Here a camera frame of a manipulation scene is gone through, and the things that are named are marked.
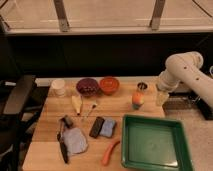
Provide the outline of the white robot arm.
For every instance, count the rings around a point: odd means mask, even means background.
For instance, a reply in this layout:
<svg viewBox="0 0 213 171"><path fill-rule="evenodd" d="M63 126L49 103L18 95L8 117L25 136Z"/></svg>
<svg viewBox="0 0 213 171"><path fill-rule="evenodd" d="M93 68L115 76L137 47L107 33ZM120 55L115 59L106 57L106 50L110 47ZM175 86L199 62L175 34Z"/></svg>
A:
<svg viewBox="0 0 213 171"><path fill-rule="evenodd" d="M173 54L165 61L165 70L156 81L156 105L162 106L183 82L213 108L213 79L200 71L203 57L196 51Z"/></svg>

